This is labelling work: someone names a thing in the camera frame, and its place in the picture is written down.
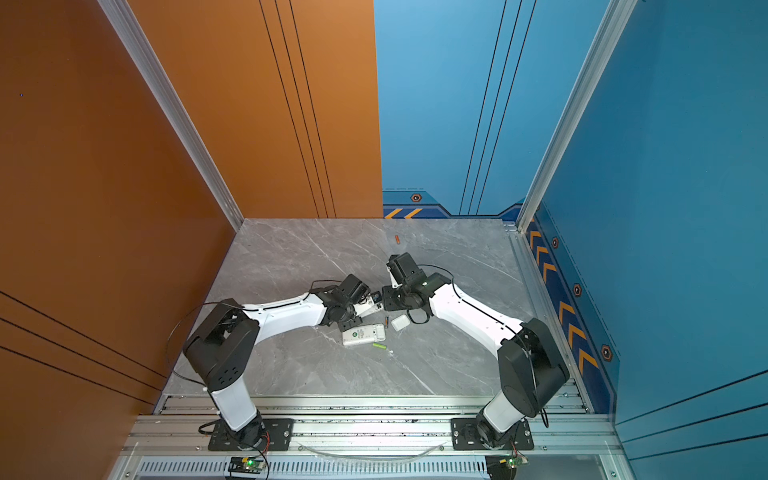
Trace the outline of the white battery cover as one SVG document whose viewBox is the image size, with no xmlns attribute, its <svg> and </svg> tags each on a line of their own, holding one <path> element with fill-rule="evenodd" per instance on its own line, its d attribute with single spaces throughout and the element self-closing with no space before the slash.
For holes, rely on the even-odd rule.
<svg viewBox="0 0 768 480">
<path fill-rule="evenodd" d="M 411 324 L 412 322 L 407 314 L 402 314 L 390 321 L 390 326 L 397 332 L 402 331 Z"/>
</svg>

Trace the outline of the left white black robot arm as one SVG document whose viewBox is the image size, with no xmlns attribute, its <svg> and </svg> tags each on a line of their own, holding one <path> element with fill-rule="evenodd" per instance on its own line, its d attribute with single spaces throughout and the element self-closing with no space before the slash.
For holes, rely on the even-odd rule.
<svg viewBox="0 0 768 480">
<path fill-rule="evenodd" d="M 269 427 L 253 403 L 244 375 L 258 342 L 305 327 L 335 324 L 341 331 L 362 323 L 382 306 L 382 297 L 350 274 L 343 281 L 309 289 L 297 297 L 241 304 L 232 298 L 215 304 L 188 337 L 183 354 L 202 380 L 218 411 L 211 450 L 229 443 L 264 452 Z"/>
</svg>

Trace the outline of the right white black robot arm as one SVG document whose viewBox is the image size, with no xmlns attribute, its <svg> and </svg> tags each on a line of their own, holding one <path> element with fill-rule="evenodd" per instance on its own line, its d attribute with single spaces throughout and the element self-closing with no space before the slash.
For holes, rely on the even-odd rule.
<svg viewBox="0 0 768 480">
<path fill-rule="evenodd" d="M 527 419 L 546 421 L 546 405 L 570 379 L 549 327 L 537 318 L 502 314 L 463 292 L 448 270 L 424 271 L 410 254 L 392 255 L 391 284 L 381 290 L 387 311 L 403 311 L 413 324 L 437 318 L 479 342 L 497 360 L 500 387 L 470 428 L 485 449 L 508 449 Z"/>
</svg>

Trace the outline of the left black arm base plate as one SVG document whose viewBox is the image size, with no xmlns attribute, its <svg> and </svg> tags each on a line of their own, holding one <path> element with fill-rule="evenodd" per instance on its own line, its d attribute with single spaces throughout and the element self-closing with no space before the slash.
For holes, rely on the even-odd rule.
<svg viewBox="0 0 768 480">
<path fill-rule="evenodd" d="M 294 420 L 257 417 L 239 431 L 231 429 L 224 420 L 217 420 L 212 426 L 209 451 L 283 452 L 289 449 Z"/>
</svg>

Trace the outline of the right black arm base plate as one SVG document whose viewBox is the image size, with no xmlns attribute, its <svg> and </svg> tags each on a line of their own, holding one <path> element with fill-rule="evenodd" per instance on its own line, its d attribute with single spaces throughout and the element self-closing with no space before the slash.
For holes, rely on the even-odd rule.
<svg viewBox="0 0 768 480">
<path fill-rule="evenodd" d="M 453 418 L 451 420 L 453 448 L 469 450 L 522 450 L 535 448 L 533 435 L 526 419 L 516 422 L 505 432 L 498 432 L 480 418 Z"/>
</svg>

